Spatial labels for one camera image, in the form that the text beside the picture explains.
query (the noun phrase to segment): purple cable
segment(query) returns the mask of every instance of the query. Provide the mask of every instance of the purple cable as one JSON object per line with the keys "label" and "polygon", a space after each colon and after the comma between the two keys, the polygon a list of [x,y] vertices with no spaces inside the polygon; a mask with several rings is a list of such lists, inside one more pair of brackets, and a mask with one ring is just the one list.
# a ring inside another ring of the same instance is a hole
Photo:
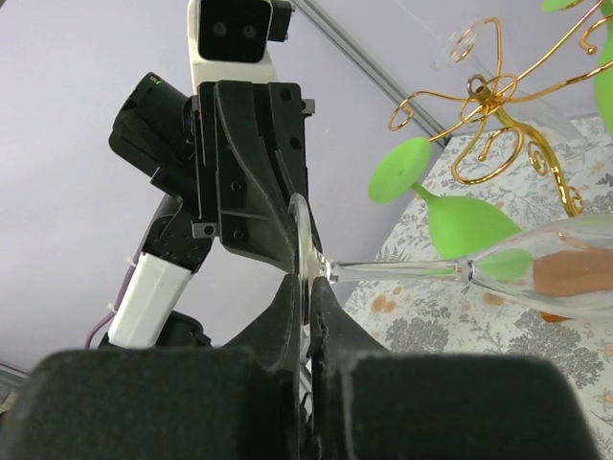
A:
{"label": "purple cable", "polygon": [[143,240],[138,246],[138,250],[134,254],[134,257],[132,258],[132,264],[130,264],[129,269],[125,273],[124,281],[122,282],[122,285],[119,288],[119,293],[117,294],[117,299],[115,299],[115,304],[113,304],[115,307],[115,310],[109,313],[103,319],[101,319],[87,335],[87,338],[85,339],[85,348],[87,350],[92,348],[92,341],[94,340],[94,336],[96,336],[96,334],[100,331],[100,329],[106,326],[115,317],[115,313],[117,312],[117,309],[122,304],[122,301],[124,300],[124,297],[125,297],[125,292],[127,291],[127,287],[129,286],[130,281],[132,280],[134,271],[136,271],[136,264],[138,264],[138,259],[139,257],[141,257],[141,252],[143,252],[143,246],[145,245],[146,239],[147,239],[147,233],[145,233]]}

